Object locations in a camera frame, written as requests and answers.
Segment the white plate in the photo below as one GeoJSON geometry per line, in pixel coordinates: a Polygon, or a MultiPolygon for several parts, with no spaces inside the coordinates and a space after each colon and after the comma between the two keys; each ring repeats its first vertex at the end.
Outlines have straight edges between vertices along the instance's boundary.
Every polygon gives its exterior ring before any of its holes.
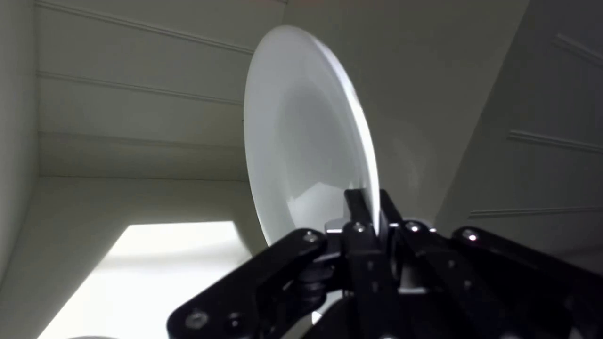
{"type": "Polygon", "coordinates": [[[274,27],[253,54],[246,154],[269,242],[348,219],[346,187],[367,187],[378,225],[378,159],[363,105],[336,54],[301,27],[274,27]]]}

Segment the screw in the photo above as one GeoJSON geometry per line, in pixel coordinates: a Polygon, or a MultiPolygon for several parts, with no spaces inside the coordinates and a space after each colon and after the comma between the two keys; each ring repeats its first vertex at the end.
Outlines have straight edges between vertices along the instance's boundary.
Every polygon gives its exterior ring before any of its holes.
{"type": "Polygon", "coordinates": [[[414,223],[414,221],[408,223],[408,229],[412,229],[415,233],[421,231],[419,223],[414,223]]]}
{"type": "Polygon", "coordinates": [[[186,319],[189,329],[203,329],[208,321],[210,321],[210,315],[204,310],[195,310],[186,319]]]}
{"type": "Polygon", "coordinates": [[[355,229],[357,229],[359,233],[363,233],[363,231],[365,231],[365,225],[363,225],[361,221],[357,221],[357,223],[355,223],[355,229]]]}
{"type": "Polygon", "coordinates": [[[306,233],[304,233],[304,238],[306,238],[308,242],[318,242],[319,235],[318,235],[316,231],[306,231],[306,233]]]}
{"type": "Polygon", "coordinates": [[[474,229],[464,229],[464,236],[470,238],[470,240],[478,240],[480,238],[480,235],[474,229]]]}
{"type": "Polygon", "coordinates": [[[231,319],[231,321],[229,321],[231,327],[235,327],[235,329],[242,325],[242,314],[240,314],[240,312],[231,312],[231,314],[229,314],[229,319],[231,319]]]}
{"type": "Polygon", "coordinates": [[[523,336],[517,332],[504,332],[502,339],[523,339],[523,336]]]}

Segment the wooden ceiling panel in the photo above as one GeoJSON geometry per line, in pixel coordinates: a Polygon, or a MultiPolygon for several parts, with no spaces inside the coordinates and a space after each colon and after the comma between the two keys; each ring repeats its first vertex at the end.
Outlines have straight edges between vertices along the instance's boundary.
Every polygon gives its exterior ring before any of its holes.
{"type": "Polygon", "coordinates": [[[41,129],[244,146],[242,105],[50,76],[41,78],[41,129]]]}

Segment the white wall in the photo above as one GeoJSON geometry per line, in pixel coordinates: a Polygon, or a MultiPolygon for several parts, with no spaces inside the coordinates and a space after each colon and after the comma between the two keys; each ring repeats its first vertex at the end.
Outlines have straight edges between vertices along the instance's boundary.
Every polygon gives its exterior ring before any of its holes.
{"type": "Polygon", "coordinates": [[[227,180],[41,178],[0,289],[0,332],[39,336],[129,223],[244,219],[246,189],[227,180]]]}
{"type": "Polygon", "coordinates": [[[438,221],[603,272],[603,3],[534,0],[438,221]]]}
{"type": "Polygon", "coordinates": [[[293,0],[287,20],[348,65],[372,120],[382,182],[436,219],[529,0],[293,0]]]}
{"type": "Polygon", "coordinates": [[[37,176],[35,1],[0,1],[0,280],[37,176]]]}

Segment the white ceiling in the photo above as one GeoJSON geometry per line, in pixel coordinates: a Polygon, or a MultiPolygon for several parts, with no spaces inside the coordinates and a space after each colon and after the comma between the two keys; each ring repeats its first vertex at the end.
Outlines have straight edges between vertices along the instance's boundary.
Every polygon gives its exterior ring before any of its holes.
{"type": "Polygon", "coordinates": [[[284,14],[248,0],[39,1],[42,174],[246,178],[246,73],[284,14]]]}

